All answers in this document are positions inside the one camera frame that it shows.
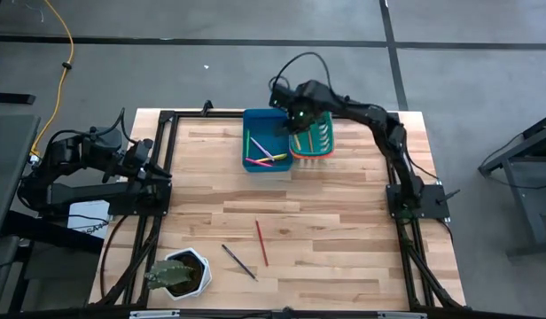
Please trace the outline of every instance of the hexagonal pot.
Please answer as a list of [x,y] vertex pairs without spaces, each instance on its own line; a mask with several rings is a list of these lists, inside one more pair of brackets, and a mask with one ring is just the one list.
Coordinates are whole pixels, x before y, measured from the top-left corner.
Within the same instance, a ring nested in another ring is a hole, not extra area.
[[[170,253],[165,256],[165,261],[182,261],[186,266],[195,268],[193,280],[197,281],[196,286],[192,287],[189,291],[180,291],[178,292],[175,287],[166,287],[164,288],[168,297],[172,300],[181,300],[187,297],[197,297],[208,287],[212,281],[212,273],[210,272],[210,263],[208,259],[200,256],[194,248],[186,248],[174,253]],[[196,265],[193,265],[192,262],[197,261],[199,268]]]

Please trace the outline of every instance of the white pot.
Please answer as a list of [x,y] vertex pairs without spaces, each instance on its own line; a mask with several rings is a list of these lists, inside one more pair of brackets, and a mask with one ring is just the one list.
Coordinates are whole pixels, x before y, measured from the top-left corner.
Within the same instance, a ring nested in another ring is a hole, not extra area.
[[165,256],[165,261],[174,260],[177,255],[186,253],[186,252],[192,253],[194,256],[196,256],[196,258],[200,261],[200,263],[204,265],[204,273],[202,274],[202,280],[200,281],[199,288],[197,290],[195,290],[194,292],[189,292],[179,297],[175,297],[172,293],[170,293],[170,291],[167,288],[165,288],[164,289],[165,292],[167,293],[168,297],[170,297],[170,299],[172,300],[181,300],[186,297],[197,297],[206,289],[206,287],[208,287],[208,285],[212,281],[212,273],[210,272],[210,263],[208,262],[208,259],[200,256],[194,250],[194,248],[186,248],[180,251],[176,251],[174,253],[170,253],[167,256]]

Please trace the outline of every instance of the red pencil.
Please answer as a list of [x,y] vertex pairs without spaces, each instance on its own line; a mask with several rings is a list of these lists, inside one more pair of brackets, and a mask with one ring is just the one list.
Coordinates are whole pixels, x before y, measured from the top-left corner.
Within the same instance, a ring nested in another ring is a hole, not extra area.
[[261,251],[263,252],[263,259],[265,260],[265,266],[269,267],[267,261],[267,254],[265,253],[265,246],[263,245],[263,237],[261,236],[261,229],[259,228],[259,222],[255,220],[255,226],[257,226],[257,234],[259,235],[259,242],[261,243]]

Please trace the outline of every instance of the potted plant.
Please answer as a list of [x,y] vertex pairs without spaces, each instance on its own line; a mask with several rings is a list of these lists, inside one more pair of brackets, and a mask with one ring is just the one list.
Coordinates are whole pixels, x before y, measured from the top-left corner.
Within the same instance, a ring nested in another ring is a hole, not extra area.
[[149,289],[165,288],[172,300],[196,297],[212,281],[208,260],[192,248],[168,254],[144,276]]

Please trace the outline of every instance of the yellow cable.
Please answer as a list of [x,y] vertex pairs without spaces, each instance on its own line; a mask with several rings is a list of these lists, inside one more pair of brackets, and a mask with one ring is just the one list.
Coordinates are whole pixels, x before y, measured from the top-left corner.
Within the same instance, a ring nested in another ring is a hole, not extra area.
[[[54,15],[57,16],[58,20],[60,21],[60,23],[62,23],[62,26],[66,30],[66,34],[68,35],[68,39],[70,40],[70,56],[68,57],[67,63],[72,64],[72,57],[74,56],[74,41],[72,40],[72,35],[70,34],[70,30],[66,26],[66,23],[64,22],[62,17],[60,17],[60,14],[54,9],[52,4],[49,2],[49,0],[44,0],[44,2],[46,3],[46,5],[49,6],[49,8],[51,8],[52,13],[54,13]],[[47,130],[47,128],[49,128],[50,124],[54,120],[54,117],[57,115],[57,111],[59,110],[60,98],[62,96],[62,86],[64,85],[64,80],[66,79],[67,72],[68,70],[64,68],[64,70],[62,71],[62,75],[60,76],[60,82],[58,83],[58,90],[57,90],[57,103],[54,106],[54,111],[52,112],[52,116],[44,125],[44,128],[43,130],[41,130],[41,133],[39,133],[39,135],[36,137],[35,142],[33,143],[33,147],[31,147],[31,152],[36,156],[39,156],[39,151],[36,149],[36,146],[41,141],[41,138],[43,138],[44,132]]]

